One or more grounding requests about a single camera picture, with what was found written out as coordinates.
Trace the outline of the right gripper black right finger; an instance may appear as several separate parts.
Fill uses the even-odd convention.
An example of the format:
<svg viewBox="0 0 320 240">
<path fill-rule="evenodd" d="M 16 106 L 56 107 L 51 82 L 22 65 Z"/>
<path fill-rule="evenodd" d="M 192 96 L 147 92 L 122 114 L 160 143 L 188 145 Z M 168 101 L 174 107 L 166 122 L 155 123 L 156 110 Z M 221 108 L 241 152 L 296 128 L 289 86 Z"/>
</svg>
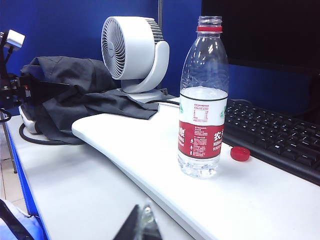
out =
<svg viewBox="0 0 320 240">
<path fill-rule="evenodd" d="M 141 239 L 162 240 L 156 218 L 149 204 L 145 204 L 141 211 Z"/>
</svg>

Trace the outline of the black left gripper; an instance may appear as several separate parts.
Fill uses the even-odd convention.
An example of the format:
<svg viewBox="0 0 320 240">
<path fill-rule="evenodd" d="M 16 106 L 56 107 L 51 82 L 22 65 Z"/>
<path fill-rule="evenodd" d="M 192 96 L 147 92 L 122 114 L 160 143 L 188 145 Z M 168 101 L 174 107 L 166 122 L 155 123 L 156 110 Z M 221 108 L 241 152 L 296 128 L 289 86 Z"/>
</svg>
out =
<svg viewBox="0 0 320 240">
<path fill-rule="evenodd" d="M 65 83 L 32 81 L 32 76 L 9 76 L 0 79 L 0 107 L 13 108 L 22 102 L 45 102 L 67 91 L 71 86 Z"/>
</svg>

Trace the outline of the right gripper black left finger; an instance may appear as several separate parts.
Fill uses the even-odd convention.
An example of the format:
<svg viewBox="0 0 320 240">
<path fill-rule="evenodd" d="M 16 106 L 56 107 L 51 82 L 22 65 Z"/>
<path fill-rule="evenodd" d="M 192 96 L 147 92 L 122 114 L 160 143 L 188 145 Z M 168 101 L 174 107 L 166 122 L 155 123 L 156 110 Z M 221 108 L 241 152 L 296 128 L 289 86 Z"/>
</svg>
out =
<svg viewBox="0 0 320 240">
<path fill-rule="evenodd" d="M 130 214 L 118 230 L 113 240 L 134 240 L 138 232 L 138 221 L 140 217 L 140 206 L 136 204 Z"/>
</svg>

